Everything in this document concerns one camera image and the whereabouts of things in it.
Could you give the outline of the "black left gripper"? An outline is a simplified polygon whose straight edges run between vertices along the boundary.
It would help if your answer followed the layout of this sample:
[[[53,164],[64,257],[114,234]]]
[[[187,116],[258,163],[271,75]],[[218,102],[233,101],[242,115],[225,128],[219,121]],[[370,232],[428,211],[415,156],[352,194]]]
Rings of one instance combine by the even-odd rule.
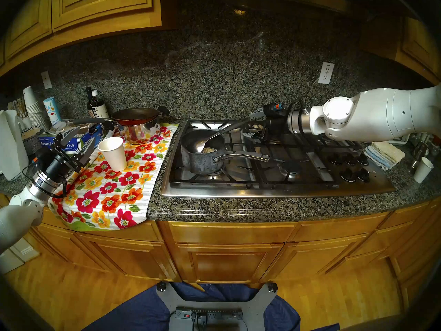
[[[69,156],[63,148],[81,148],[81,138],[76,135],[81,126],[76,126],[65,132],[60,132],[61,141],[54,141],[48,147],[41,148],[41,173],[55,183],[61,183],[70,172],[80,173],[82,168],[90,162],[90,157],[95,148],[95,137],[91,139],[85,152]]]

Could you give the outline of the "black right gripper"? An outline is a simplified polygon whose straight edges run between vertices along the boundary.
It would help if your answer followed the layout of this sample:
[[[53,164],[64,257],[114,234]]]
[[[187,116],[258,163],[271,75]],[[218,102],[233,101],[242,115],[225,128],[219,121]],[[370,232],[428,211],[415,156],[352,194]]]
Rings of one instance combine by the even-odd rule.
[[[253,142],[281,143],[287,116],[287,109],[274,110],[259,107],[249,115],[249,118],[250,120],[266,119],[264,133],[262,131],[242,132],[242,135],[244,138],[250,139]]]

